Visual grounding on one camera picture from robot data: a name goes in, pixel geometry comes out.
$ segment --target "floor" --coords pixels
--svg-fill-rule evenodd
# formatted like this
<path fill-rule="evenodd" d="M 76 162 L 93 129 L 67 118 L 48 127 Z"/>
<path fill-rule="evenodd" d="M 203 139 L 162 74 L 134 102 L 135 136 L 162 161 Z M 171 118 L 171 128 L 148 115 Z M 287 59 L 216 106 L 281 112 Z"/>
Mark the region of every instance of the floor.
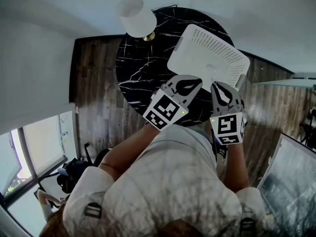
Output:
<path fill-rule="evenodd" d="M 76 41 L 74 100 L 79 107 L 77 129 L 81 153 L 90 142 L 98 152 L 126 139 L 145 121 L 124 99 L 116 79 L 116 53 L 121 39 L 81 39 Z M 244 152 L 250 182 L 256 186 L 268 166 L 282 132 L 299 139 L 300 122 L 316 106 L 312 90 L 256 82 L 287 79 L 289 74 L 265 62 L 249 57 L 250 68 L 240 95 L 245 102 L 248 124 Z M 200 125 L 210 134 L 210 122 Z M 218 157 L 222 178 L 226 159 Z"/>

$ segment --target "white lamp shade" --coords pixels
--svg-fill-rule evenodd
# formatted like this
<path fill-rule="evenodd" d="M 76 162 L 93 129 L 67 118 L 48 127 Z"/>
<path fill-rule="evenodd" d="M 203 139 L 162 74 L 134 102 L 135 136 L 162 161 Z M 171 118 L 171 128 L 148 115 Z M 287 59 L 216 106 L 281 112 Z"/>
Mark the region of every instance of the white lamp shade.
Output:
<path fill-rule="evenodd" d="M 127 33 L 132 37 L 145 37 L 152 33 L 157 25 L 157 18 L 151 10 L 144 7 L 143 0 L 123 0 L 117 11 Z"/>

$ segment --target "white wall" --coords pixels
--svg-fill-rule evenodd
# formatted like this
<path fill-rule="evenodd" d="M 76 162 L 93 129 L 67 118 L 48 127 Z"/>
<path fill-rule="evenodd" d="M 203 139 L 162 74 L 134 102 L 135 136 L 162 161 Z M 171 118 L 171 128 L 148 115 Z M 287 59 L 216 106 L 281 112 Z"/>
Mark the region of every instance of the white wall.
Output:
<path fill-rule="evenodd" d="M 93 26 L 41 0 L 0 0 L 0 15 L 36 24 L 70 38 L 102 35 Z"/>
<path fill-rule="evenodd" d="M 68 161 L 79 158 L 76 115 L 74 111 L 65 112 L 59 115 L 61 133 L 67 133 L 62 137 L 64 151 Z"/>
<path fill-rule="evenodd" d="M 6 132 L 12 131 L 14 129 L 24 127 L 28 124 L 32 124 L 34 122 L 37 122 L 39 120 L 47 119 L 52 116 L 59 115 L 61 113 L 65 112 L 75 112 L 75 104 L 74 103 L 68 103 L 66 105 L 56 106 L 49 109 L 44 110 L 37 110 L 34 112 L 31 112 L 26 115 L 18 116 L 15 119 L 6 120 L 3 122 L 0 122 L 0 134 L 4 134 Z M 76 129 L 76 122 L 73 124 L 74 130 Z"/>
<path fill-rule="evenodd" d="M 96 28 L 123 34 L 120 0 L 42 0 Z M 316 70 L 316 0 L 144 0 L 151 9 L 178 4 L 209 14 L 235 46 L 294 72 Z"/>
<path fill-rule="evenodd" d="M 74 39 L 0 18 L 0 122 L 69 102 Z"/>

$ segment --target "black marble table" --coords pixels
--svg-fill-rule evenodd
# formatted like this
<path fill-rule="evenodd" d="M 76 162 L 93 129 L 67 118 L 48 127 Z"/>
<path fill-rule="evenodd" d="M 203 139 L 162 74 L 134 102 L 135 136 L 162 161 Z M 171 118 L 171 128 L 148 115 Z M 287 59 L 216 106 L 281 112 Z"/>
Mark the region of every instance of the black marble table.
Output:
<path fill-rule="evenodd" d="M 198 25 L 233 46 L 225 30 L 213 19 L 196 10 L 169 7 L 154 11 L 157 18 L 155 38 L 144 41 L 126 34 L 117 54 L 119 87 L 133 109 L 143 115 L 150 96 L 174 75 L 167 67 L 174 47 L 189 24 Z M 201 89 L 189 105 L 189 113 L 176 123 L 192 126 L 211 116 L 211 94 Z"/>

